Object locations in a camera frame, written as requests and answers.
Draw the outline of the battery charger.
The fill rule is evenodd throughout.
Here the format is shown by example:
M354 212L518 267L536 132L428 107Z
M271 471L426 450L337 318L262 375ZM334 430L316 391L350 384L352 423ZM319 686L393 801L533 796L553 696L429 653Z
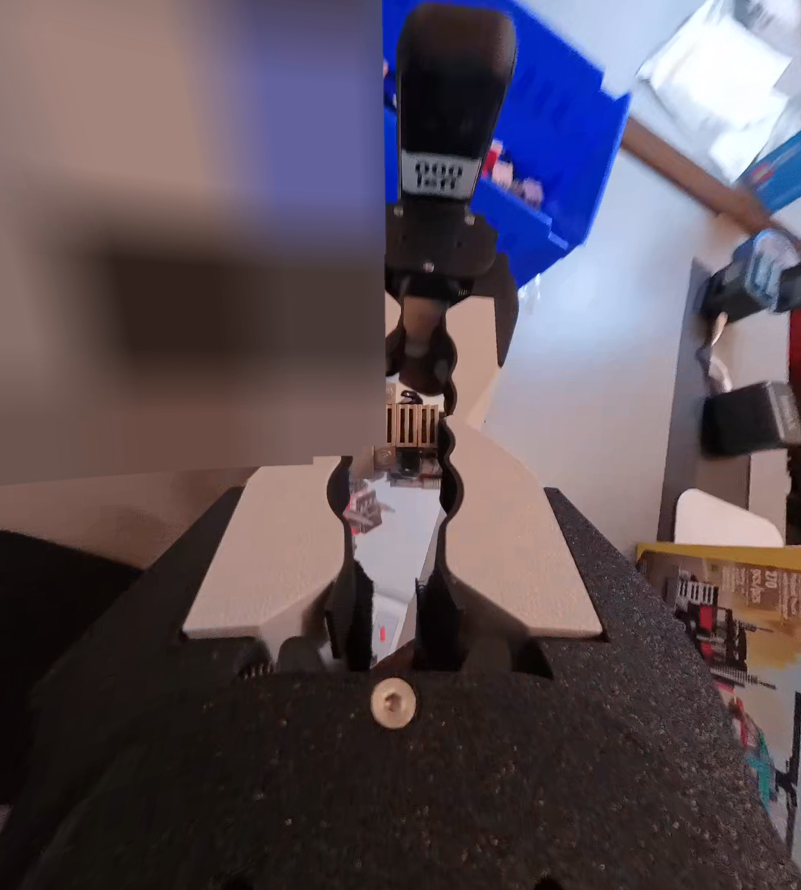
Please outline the battery charger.
M801 309L801 254L777 229L764 229L742 243L724 269L707 282L699 313L725 314L732 324L760 312Z

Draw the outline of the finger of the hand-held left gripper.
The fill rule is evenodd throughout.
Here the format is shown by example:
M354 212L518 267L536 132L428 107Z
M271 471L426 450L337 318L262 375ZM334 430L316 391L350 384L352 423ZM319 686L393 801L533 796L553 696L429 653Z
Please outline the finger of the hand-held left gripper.
M505 254L497 254L470 295L446 313L446 329L455 350L450 382L454 406L447 413L482 428L495 395L519 315L518 287Z

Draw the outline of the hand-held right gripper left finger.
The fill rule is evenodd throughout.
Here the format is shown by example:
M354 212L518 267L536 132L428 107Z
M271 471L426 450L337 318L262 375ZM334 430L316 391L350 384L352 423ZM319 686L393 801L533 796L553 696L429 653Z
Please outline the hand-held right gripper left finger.
M352 671L372 665L372 583L343 511L350 458L265 466L239 496L187 616L192 640L251 638L276 663L286 641Z

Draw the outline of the clear plastic bags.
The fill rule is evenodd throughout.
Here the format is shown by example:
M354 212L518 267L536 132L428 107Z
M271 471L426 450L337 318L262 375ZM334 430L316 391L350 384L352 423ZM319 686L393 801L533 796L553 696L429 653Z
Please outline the clear plastic bags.
M703 2L642 63L632 110L726 185L801 93L801 1Z

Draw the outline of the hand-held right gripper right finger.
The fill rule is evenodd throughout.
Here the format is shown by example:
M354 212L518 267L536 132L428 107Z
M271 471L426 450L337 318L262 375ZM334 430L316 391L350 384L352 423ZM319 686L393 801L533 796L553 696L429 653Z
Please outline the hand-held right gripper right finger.
M417 663L548 671L541 642L601 641L602 620L537 477L456 417L440 423L439 446L444 518L417 594Z

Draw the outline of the blue plastic bin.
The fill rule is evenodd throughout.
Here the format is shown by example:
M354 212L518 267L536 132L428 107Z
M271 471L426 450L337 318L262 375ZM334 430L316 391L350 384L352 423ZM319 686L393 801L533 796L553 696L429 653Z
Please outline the blue plastic bin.
M507 256L523 286L585 241L617 156L629 95L607 94L602 71L516 2L384 2L391 73L404 21L422 4L491 8L514 22L514 77L472 208L494 228L496 254ZM397 199L395 106L384 112L386 207Z

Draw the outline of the black cube device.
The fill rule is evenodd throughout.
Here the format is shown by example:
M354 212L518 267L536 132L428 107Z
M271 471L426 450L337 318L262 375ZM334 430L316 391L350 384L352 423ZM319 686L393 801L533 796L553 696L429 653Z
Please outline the black cube device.
M706 398L701 448L715 458L801 448L801 417L786 382L763 381Z

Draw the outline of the black red lego truck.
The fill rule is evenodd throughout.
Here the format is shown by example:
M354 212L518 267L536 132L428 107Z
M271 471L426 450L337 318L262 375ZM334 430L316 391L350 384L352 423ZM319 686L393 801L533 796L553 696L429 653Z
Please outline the black red lego truck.
M381 469L396 487L438 490L442 481L439 462L440 425L446 413L442 403L424 402L408 389L386 409L387 440Z

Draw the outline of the large lego set box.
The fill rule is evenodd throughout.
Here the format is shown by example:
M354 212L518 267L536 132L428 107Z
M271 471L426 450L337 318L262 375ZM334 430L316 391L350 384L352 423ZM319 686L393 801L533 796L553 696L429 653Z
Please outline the large lego set box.
M636 564L706 664L801 870L801 548L640 544Z

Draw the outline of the black wrist rest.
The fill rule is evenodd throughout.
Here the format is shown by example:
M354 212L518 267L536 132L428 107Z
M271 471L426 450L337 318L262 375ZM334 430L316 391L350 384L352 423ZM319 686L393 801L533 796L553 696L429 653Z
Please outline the black wrist rest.
M0 805L26 781L37 684L141 570L0 530Z

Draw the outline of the white round pad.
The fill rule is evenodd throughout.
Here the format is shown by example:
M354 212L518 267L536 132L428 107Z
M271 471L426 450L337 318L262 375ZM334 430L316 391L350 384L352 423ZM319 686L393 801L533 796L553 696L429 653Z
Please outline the white round pad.
M784 547L769 520L706 492L691 488L677 499L673 542L705 547Z

